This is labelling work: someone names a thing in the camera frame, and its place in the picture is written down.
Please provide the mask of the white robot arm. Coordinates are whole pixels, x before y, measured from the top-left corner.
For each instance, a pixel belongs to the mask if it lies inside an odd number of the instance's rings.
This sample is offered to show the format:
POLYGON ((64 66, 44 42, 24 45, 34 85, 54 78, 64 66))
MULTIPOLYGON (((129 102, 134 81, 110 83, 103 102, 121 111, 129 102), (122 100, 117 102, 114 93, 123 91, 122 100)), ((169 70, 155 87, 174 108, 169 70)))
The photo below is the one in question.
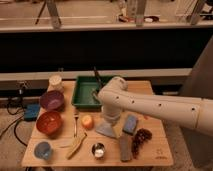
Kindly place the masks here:
POLYGON ((213 136, 213 100, 193 97, 137 94, 127 91, 122 77, 113 77, 98 93, 104 112, 111 116, 116 109, 145 114, 175 122, 183 127, 213 136))

